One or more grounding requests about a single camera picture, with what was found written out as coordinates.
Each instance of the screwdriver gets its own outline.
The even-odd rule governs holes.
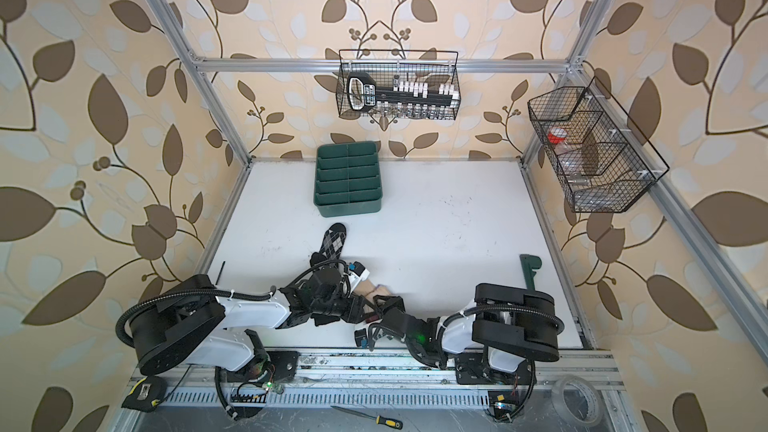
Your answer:
[[[345,409],[343,407],[337,407],[335,405],[332,405],[331,408],[340,410],[341,412],[347,412],[348,414],[356,415],[357,417],[375,420],[377,424],[385,425],[393,429],[398,429],[398,430],[402,429],[402,422],[396,419],[388,419],[380,415],[373,417],[372,415],[364,414],[363,412],[358,412],[357,410]]]

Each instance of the white tabletop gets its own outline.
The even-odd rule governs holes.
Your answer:
[[[263,292],[309,267],[334,222],[347,227],[342,258],[401,295],[418,318],[464,308],[480,283],[525,287],[520,254],[542,258],[536,289],[554,298],[560,348],[581,348],[544,235],[515,162],[381,162],[382,210],[324,218],[312,204],[314,162],[256,162],[216,251],[220,288]],[[267,347],[354,347],[350,324],[257,328]]]

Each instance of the green storage box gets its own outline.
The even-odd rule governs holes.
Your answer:
[[[381,210],[382,178],[374,142],[317,148],[315,206],[323,217],[354,216]]]

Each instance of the wire basket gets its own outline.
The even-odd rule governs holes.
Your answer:
[[[457,60],[446,50],[340,50],[339,117],[456,120]]]
[[[626,212],[669,171],[629,114],[627,126],[610,118],[602,90],[592,79],[587,87],[560,87],[528,101],[533,128],[573,212]],[[649,164],[629,136],[659,162]]]

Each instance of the floral wallpaper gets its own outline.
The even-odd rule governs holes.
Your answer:
[[[453,120],[339,117],[336,76],[221,72],[214,83],[252,156],[312,158],[318,146],[373,140],[381,158],[517,157],[533,129],[526,101],[552,89],[547,74],[462,74]]]
[[[201,56],[322,58],[324,50],[456,50],[563,59],[590,0],[168,0]]]
[[[653,199],[620,215],[576,215],[549,160],[531,172],[638,422],[648,432],[764,430],[768,370]]]
[[[585,67],[768,301],[768,0],[616,0]]]
[[[115,320],[193,273],[240,165],[143,0],[0,21],[0,415],[105,428],[136,364]]]

